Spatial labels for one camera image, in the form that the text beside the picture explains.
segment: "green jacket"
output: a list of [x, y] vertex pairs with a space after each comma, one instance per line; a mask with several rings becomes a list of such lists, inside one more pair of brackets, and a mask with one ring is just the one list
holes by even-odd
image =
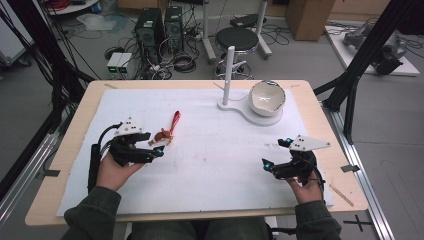
[[[120, 201], [121, 196], [117, 192], [102, 187], [93, 188], [77, 207], [65, 212], [65, 220], [70, 227], [62, 239], [113, 239]], [[340, 239], [341, 227], [322, 201], [300, 204], [295, 212], [298, 240]]]

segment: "chair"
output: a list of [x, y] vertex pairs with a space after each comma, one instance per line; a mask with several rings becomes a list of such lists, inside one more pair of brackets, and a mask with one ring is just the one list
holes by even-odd
[[[258, 36], [245, 28], [229, 27], [224, 28], [215, 36], [215, 45], [218, 49], [224, 51], [221, 61], [215, 67], [215, 77], [218, 79], [225, 78], [226, 71], [226, 55], [230, 46], [235, 47], [233, 64], [240, 62], [238, 55], [249, 54], [256, 50], [259, 44]], [[232, 79], [253, 79], [250, 74], [251, 69], [247, 63], [241, 64], [234, 68]]]

